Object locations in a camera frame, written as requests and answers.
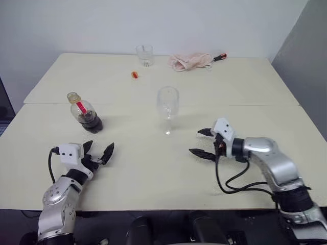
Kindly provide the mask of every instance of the pink cloth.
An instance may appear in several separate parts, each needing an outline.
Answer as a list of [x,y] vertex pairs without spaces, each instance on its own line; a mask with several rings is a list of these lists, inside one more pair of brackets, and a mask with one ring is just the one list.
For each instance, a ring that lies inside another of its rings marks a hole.
[[210,54],[172,55],[168,65],[175,71],[191,70],[197,67],[211,67],[213,58]]

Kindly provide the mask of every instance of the wine glass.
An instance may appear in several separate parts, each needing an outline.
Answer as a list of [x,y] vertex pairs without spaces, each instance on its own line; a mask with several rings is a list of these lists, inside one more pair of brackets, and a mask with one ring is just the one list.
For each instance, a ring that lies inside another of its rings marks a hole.
[[172,120],[177,116],[179,110],[179,93],[176,88],[163,87],[158,91],[157,110],[165,120],[165,134],[170,135]]

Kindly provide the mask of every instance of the dark liquid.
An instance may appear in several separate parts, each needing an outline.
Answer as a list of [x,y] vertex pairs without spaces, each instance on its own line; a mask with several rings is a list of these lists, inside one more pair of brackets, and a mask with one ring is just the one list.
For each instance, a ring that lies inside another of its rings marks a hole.
[[90,121],[87,122],[85,124],[81,123],[81,125],[83,126],[83,128],[91,133],[97,133],[99,131],[102,130],[102,121],[101,119],[96,115],[95,118]]

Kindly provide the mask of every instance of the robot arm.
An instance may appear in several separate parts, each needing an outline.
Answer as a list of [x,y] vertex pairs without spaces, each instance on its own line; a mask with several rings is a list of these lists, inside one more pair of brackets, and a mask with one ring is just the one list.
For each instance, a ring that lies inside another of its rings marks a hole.
[[220,147],[221,155],[235,158],[240,162],[250,160],[262,171],[274,199],[280,206],[280,214],[300,242],[321,241],[327,242],[327,221],[320,208],[311,200],[308,188],[294,162],[282,153],[272,139],[235,138],[235,131],[225,118],[218,119],[211,129],[200,130],[207,136],[215,136],[215,145]]
[[73,231],[76,206],[83,186],[93,178],[99,165],[105,165],[112,155],[114,144],[99,159],[85,155],[92,141],[80,144],[62,144],[53,149],[60,155],[68,173],[61,176],[43,196],[43,211],[39,218],[38,244],[74,244]]

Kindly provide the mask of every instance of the white table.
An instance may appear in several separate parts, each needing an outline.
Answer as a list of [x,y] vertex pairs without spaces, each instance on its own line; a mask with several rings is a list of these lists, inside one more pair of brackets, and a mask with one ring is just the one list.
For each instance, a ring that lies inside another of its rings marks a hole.
[[173,86],[182,106],[298,105],[267,59],[227,58],[212,70],[187,72],[175,72],[167,60],[158,56],[155,65],[142,67],[131,55],[62,54],[25,103],[68,103],[67,93],[75,91],[92,104],[143,106],[155,103],[159,88]]
[[[90,153],[100,156],[115,142],[109,163],[83,190],[79,210],[251,209],[273,208],[265,193],[223,194],[214,165],[188,148],[213,150],[213,141],[197,134],[225,116],[239,137],[267,136],[297,164],[311,197],[327,205],[327,145],[299,106],[182,106],[172,135],[163,134],[154,104],[117,107],[94,105],[103,120],[98,134],[86,132],[68,104],[25,105],[0,137],[0,208],[42,209],[42,196],[52,184],[48,173],[50,148],[60,143],[94,140]],[[65,173],[52,157],[54,175]],[[227,179],[244,165],[222,160]],[[235,186],[262,180],[252,165]]]

